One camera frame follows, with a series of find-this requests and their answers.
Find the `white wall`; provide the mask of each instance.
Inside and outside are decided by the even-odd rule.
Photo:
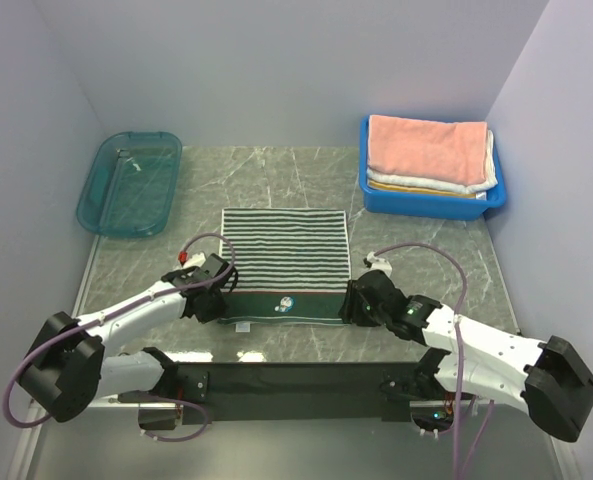
[[[547,0],[35,0],[109,132],[356,145],[362,115],[482,119]]]
[[[0,0],[0,398],[44,320],[71,311],[91,242],[74,210],[103,137],[36,7]],[[17,435],[0,408],[0,478]]]
[[[518,321],[593,369],[593,2],[549,2],[488,120],[509,189],[489,225]],[[593,480],[593,413],[575,451]]]

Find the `marble tabletop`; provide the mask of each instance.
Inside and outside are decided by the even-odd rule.
[[[188,147],[165,230],[142,239],[102,237],[83,286],[81,313],[132,296],[177,268],[184,241],[219,232],[224,207],[311,207],[344,209],[354,278],[362,259],[399,242],[428,242],[454,256],[467,272],[469,291],[462,313],[515,333],[505,287],[484,220],[473,222],[367,212],[358,185],[357,148]],[[197,251],[218,251],[206,239]],[[406,294],[424,294],[454,305],[460,279],[435,253],[408,248],[387,254],[392,279]],[[416,361],[426,347],[404,342],[383,328],[355,326],[252,325],[248,333],[216,322],[170,320],[127,344],[136,352],[154,346],[182,361],[377,362]]]

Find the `gray floor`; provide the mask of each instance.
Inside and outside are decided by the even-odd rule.
[[[458,222],[372,214],[363,208],[356,148],[186,148],[169,224],[157,236],[137,240],[102,238],[82,305],[92,312],[134,295],[177,267],[184,241],[220,231],[223,207],[324,207],[347,211],[354,277],[364,272],[370,251],[398,242],[430,242],[451,253],[470,284],[463,313],[515,331],[509,301],[484,221]],[[199,246],[217,252],[217,241]],[[460,293],[455,269],[435,253],[405,249],[387,255],[392,279],[407,294],[421,293],[453,305]],[[170,321],[126,346],[146,346],[176,358],[236,362],[414,361],[426,348],[402,342],[384,329],[253,325],[250,333],[215,322]]]
[[[468,273],[464,313],[515,331],[485,223],[368,213],[357,185],[357,164],[353,148],[186,149],[166,230],[140,240],[100,239],[83,310],[101,309],[138,293],[175,268],[187,237],[219,231],[223,207],[309,206],[348,212],[354,276],[363,271],[362,258],[371,250],[402,241],[430,242],[450,252]],[[217,247],[210,241],[201,245],[208,252]],[[447,261],[417,248],[388,258],[393,279],[404,292],[456,302],[459,278]],[[252,325],[250,333],[236,333],[233,326],[188,319],[152,330],[126,351],[144,346],[184,360],[224,362],[239,361],[245,354],[272,362],[411,361],[425,351],[382,329]],[[473,439],[480,420],[466,422],[464,445]],[[177,429],[172,435],[181,433]],[[450,436],[435,442],[420,438],[411,424],[374,419],[220,422],[189,443],[154,444],[138,435],[135,409],[96,407],[67,424],[50,422],[43,428],[29,477],[425,480],[451,478],[451,447]],[[468,478],[549,480],[559,478],[555,465],[548,437],[522,413],[499,408]]]

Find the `blue plastic bin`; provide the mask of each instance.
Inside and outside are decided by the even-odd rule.
[[[369,115],[360,128],[359,182],[363,190],[365,209],[374,213],[393,213],[418,217],[448,218],[450,220],[475,220],[488,208],[502,206],[507,199],[503,172],[494,145],[494,165],[498,185],[487,191],[487,200],[474,198],[443,197],[420,193],[387,192],[375,190],[367,185],[367,136]]]
[[[76,216],[98,235],[146,237],[167,224],[183,145],[171,133],[125,132],[100,146]]]

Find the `white tag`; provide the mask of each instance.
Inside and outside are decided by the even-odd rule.
[[[236,333],[249,333],[251,330],[251,323],[242,322],[236,324]]]

